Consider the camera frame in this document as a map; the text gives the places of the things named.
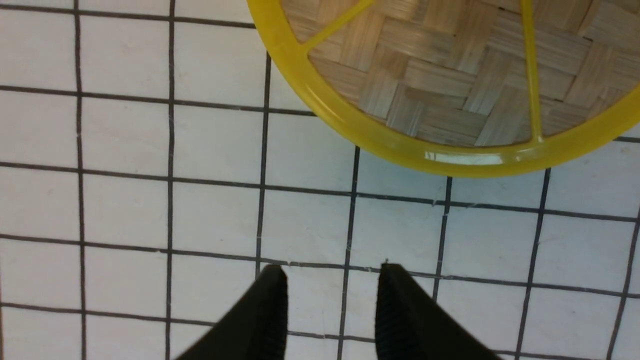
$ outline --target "round basket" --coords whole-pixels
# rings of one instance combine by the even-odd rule
[[[640,121],[640,1],[248,0],[327,124],[447,176],[574,159]]]

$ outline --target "white tile floor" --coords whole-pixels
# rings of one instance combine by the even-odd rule
[[[548,176],[399,168],[310,116],[243,0],[0,0],[0,69],[3,360],[174,359],[266,263],[287,359],[373,360],[386,259],[506,360],[638,359],[640,126]]]

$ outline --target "floor tile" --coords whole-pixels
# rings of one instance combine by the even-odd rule
[[[85,92],[169,96],[169,23],[82,16]]]
[[[526,282],[538,215],[452,208],[443,275]]]
[[[377,360],[376,344],[345,340],[342,345],[343,360]]]
[[[80,308],[80,248],[0,238],[2,301]]]
[[[255,256],[260,190],[173,185],[173,248]]]
[[[317,117],[269,116],[266,182],[350,191],[355,146]]]
[[[164,181],[84,177],[86,241],[166,248]]]
[[[374,272],[349,271],[345,335],[370,339],[375,337],[379,276]],[[414,280],[428,295],[432,294],[433,279],[415,277]]]
[[[271,90],[269,105],[272,108],[309,111],[291,85],[284,79],[275,63],[271,65]]]
[[[0,92],[0,161],[77,167],[71,96]]]
[[[186,323],[171,324],[171,359],[176,359],[189,350],[202,336],[211,330],[210,326]]]
[[[0,168],[0,231],[79,240],[78,176]]]
[[[613,348],[613,360],[636,360],[640,354],[640,299],[627,299],[625,312]]]
[[[451,200],[472,204],[540,207],[545,172],[495,179],[453,179]]]
[[[86,353],[91,360],[164,358],[164,322],[86,317]]]
[[[303,338],[301,336],[289,335],[284,359],[335,360],[337,354],[337,340]]]
[[[168,16],[169,2],[170,0],[80,0],[79,5],[80,10]]]
[[[442,206],[359,198],[351,264],[379,268],[389,260],[409,271],[434,274],[443,213]]]
[[[168,108],[164,104],[83,99],[84,168],[166,176]]]
[[[344,264],[350,204],[346,196],[267,191],[262,257]]]
[[[403,168],[360,152],[358,192],[444,200],[447,178]]]
[[[2,309],[4,360],[81,360],[80,314]]]
[[[217,322],[255,278],[253,261],[173,256],[172,316]]]
[[[522,351],[605,359],[620,299],[533,289]]]
[[[177,177],[259,183],[262,113],[175,107]]]
[[[491,349],[515,350],[525,288],[440,281],[438,305]]]
[[[546,215],[533,281],[622,291],[634,225]]]
[[[638,168],[640,144],[609,143],[553,169],[547,208],[636,217],[640,206]]]
[[[0,4],[71,9],[74,7],[74,0],[0,0]]]
[[[175,25],[175,96],[264,106],[266,51],[254,29]]]
[[[87,248],[84,256],[87,309],[165,315],[166,254]]]
[[[175,14],[201,19],[253,22],[246,1],[180,0],[175,3]]]
[[[76,90],[73,15],[0,10],[0,24],[0,84]]]
[[[284,266],[289,280],[289,330],[338,334],[344,271]]]

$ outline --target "dark grout line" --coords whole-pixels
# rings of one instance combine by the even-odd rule
[[[262,147],[260,150],[260,195],[258,198],[258,224],[255,230],[255,278],[260,275],[262,257],[262,226],[264,224],[264,196],[267,179],[267,146],[269,142],[269,104],[271,103],[271,57],[266,53],[264,63],[264,98],[262,109]]]
[[[0,10],[61,13],[61,14],[67,14],[67,15],[112,17],[116,19],[151,20],[151,21],[166,21],[166,22],[174,21],[174,22],[184,22],[184,23],[190,23],[190,24],[226,26],[230,28],[255,29],[255,24],[252,22],[200,19],[196,17],[176,17],[174,15],[165,16],[165,15],[150,15],[150,14],[143,14],[143,13],[122,13],[122,12],[104,12],[99,10],[80,10],[77,7],[70,9],[70,8],[49,8],[44,6],[0,4]]]
[[[173,278],[173,154],[175,151],[175,123],[174,123],[174,100],[175,100],[175,0],[169,2],[169,151],[167,161],[167,223],[166,223],[166,296],[165,296],[165,317],[171,318],[172,302],[172,278]],[[167,321],[164,328],[164,360],[171,358],[171,321]]]
[[[124,179],[141,179],[141,180],[151,180],[151,181],[172,180],[174,183],[203,184],[203,185],[213,185],[213,186],[231,186],[236,188],[265,189],[265,190],[282,191],[282,192],[309,193],[309,194],[316,194],[316,195],[332,195],[332,196],[345,196],[345,197],[351,196],[351,192],[336,191],[336,190],[298,188],[293,186],[279,186],[279,185],[268,185],[268,184],[251,184],[251,183],[240,183],[235,181],[190,179],[186,177],[128,174],[123,172],[113,172],[113,171],[105,171],[105,170],[78,169],[78,168],[70,168],[70,167],[58,167],[58,166],[50,166],[50,165],[35,165],[35,164],[24,164],[24,163],[10,163],[5,161],[0,161],[0,167],[21,168],[21,169],[28,169],[28,170],[55,171],[55,172],[68,172],[68,173],[74,173],[74,174],[82,173],[82,174],[96,175],[96,176],[120,177]],[[420,204],[430,204],[434,206],[445,206],[447,204],[445,200],[399,197],[399,196],[391,196],[391,195],[378,195],[378,194],[372,194],[372,193],[356,193],[356,196],[364,199],[415,202]],[[539,212],[539,209],[535,209],[535,208],[523,208],[518,206],[502,206],[502,205],[494,205],[494,204],[471,204],[466,202],[454,202],[454,201],[450,202],[449,206],[450,208],[494,209],[494,210],[502,210],[502,211],[514,211],[519,213],[538,213]],[[607,221],[617,221],[617,222],[632,222],[632,223],[636,222],[636,218],[621,217],[616,215],[599,215],[599,214],[578,213],[575,211],[562,211],[562,210],[549,210],[549,209],[544,209],[543,211],[545,215],[557,215],[561,217],[585,218],[585,219],[592,219],[592,220],[607,220]]]
[[[543,180],[542,194],[540,195],[540,210],[538,211],[538,222],[536,224],[536,234],[531,249],[531,262],[529,263],[529,276],[527,277],[527,289],[522,304],[522,316],[520,317],[520,328],[518,330],[518,343],[516,344],[515,360],[520,360],[522,351],[522,341],[524,339],[524,329],[527,323],[527,314],[529,312],[529,299],[531,298],[531,289],[533,287],[533,275],[536,270],[536,258],[538,257],[538,246],[540,245],[540,234],[542,232],[542,222],[545,218],[545,208],[547,206],[547,193],[549,190],[549,181],[551,179],[551,169],[545,171]]]
[[[81,313],[81,359],[87,358],[86,335],[86,243],[84,237],[84,161],[82,143],[82,112],[83,112],[83,86],[81,63],[81,23],[77,10],[79,0],[74,0],[74,27],[75,27],[75,68],[76,68],[76,150],[77,150],[77,178],[78,178],[78,224],[79,224],[79,256],[80,256],[80,310]]]
[[[25,242],[33,242],[33,243],[50,243],[57,245],[80,245],[80,241],[75,240],[60,240],[60,239],[50,239],[50,238],[34,238],[29,236],[16,236],[11,234],[2,234],[0,233],[0,239],[7,240],[16,240],[16,241],[25,241]],[[142,247],[135,245],[117,245],[117,244],[108,244],[108,243],[94,243],[86,241],[84,242],[85,247],[97,248],[97,249],[110,249],[110,250],[124,250],[124,251],[140,251],[140,252],[156,252],[160,254],[168,254],[168,249],[161,248],[153,248],[153,247]],[[227,259],[227,260],[238,260],[238,261],[249,261],[255,262],[257,258],[255,256],[242,256],[242,255],[230,255],[230,254],[218,254],[215,252],[202,252],[202,251],[192,251],[192,250],[171,250],[172,255],[179,256],[194,256],[200,258],[213,258],[213,259]],[[300,268],[318,268],[318,269],[338,269],[343,270],[346,267],[343,264],[329,264],[329,263],[302,263],[297,261],[284,261],[278,259],[269,259],[269,258],[261,258],[261,262],[269,263],[280,266],[291,266],[291,267],[300,267]],[[355,266],[349,265],[349,271],[357,271],[357,272],[371,272],[378,274],[380,273],[379,268],[368,267],[368,266]],[[466,282],[475,282],[479,284],[493,284],[493,285],[502,285],[502,286],[516,286],[516,287],[527,287],[528,282],[520,282],[520,281],[505,281],[505,280],[496,280],[496,279],[482,279],[478,277],[465,277],[465,276],[457,276],[457,275],[445,275],[438,276],[436,274],[429,274],[424,272],[414,272],[409,271],[409,274],[414,277],[423,277],[427,279],[435,279],[435,280],[452,280],[452,281],[466,281]],[[600,290],[593,288],[583,288],[579,286],[567,286],[567,285],[556,285],[556,284],[541,284],[541,283],[532,283],[532,288],[541,288],[541,289],[553,289],[553,290],[563,290],[563,291],[572,291],[579,293],[593,293],[598,295],[608,295],[614,297],[621,297],[623,295],[622,292],[617,291],[609,291],[609,290]],[[627,296],[631,299],[640,299],[640,294],[630,293]]]
[[[342,360],[344,346],[344,328],[347,318],[347,301],[349,290],[349,268],[351,265],[351,244],[353,241],[353,221],[355,219],[356,200],[358,196],[358,169],[360,168],[360,148],[355,147],[353,154],[353,175],[351,177],[351,204],[349,205],[349,224],[347,228],[347,244],[344,251],[344,277],[342,278],[342,300],[340,305],[340,339],[338,340],[337,360]]]
[[[620,306],[618,307],[618,313],[616,314],[616,322],[614,323],[613,332],[611,334],[611,341],[609,342],[609,348],[607,349],[607,360],[611,360],[611,357],[613,356],[613,350],[616,347],[616,340],[618,339],[618,332],[620,331],[620,324],[622,323],[622,316],[625,312],[627,299],[630,297],[629,288],[631,286],[631,277],[633,276],[634,271],[634,258],[636,256],[638,237],[640,237],[640,210],[638,210],[636,226],[634,227],[634,233],[631,238],[631,247],[629,249],[629,260],[627,264],[627,276],[625,277],[625,285],[622,290],[622,296],[620,297]]]
[[[263,106],[246,106],[246,105],[233,105],[233,104],[219,104],[217,102],[204,102],[204,101],[190,101],[190,100],[176,100],[176,105],[193,106],[196,108],[213,108],[223,110],[242,110],[252,111],[254,113],[264,113]]]
[[[632,217],[620,217],[620,216],[615,216],[615,215],[584,214],[584,213],[576,213],[576,212],[573,212],[573,211],[561,211],[561,210],[547,210],[547,209],[545,209],[545,215],[557,215],[557,216],[561,216],[561,217],[585,218],[585,219],[592,219],[592,220],[636,222],[636,218],[632,218]]]
[[[391,200],[391,201],[403,201],[403,202],[415,202],[418,204],[429,204],[429,205],[445,205],[446,201],[442,200],[433,200],[433,199],[421,199],[416,197],[404,197],[404,196],[393,196],[393,195],[379,195],[374,193],[357,193],[357,197],[361,197],[363,199],[376,199],[376,200]]]
[[[438,301],[438,290],[440,289],[440,278],[442,276],[442,261],[444,258],[444,242],[447,237],[447,219],[451,211],[451,189],[453,188],[453,178],[447,177],[447,195],[444,202],[444,213],[440,225],[440,244],[438,246],[438,264],[436,266],[436,277],[433,282],[433,301]]]
[[[474,204],[471,202],[451,201],[450,205],[454,208],[465,209],[489,209],[489,210],[503,210],[514,211],[517,213],[534,213],[537,214],[539,209],[537,208],[525,208],[522,206],[507,206],[507,205],[495,205],[495,204]]]

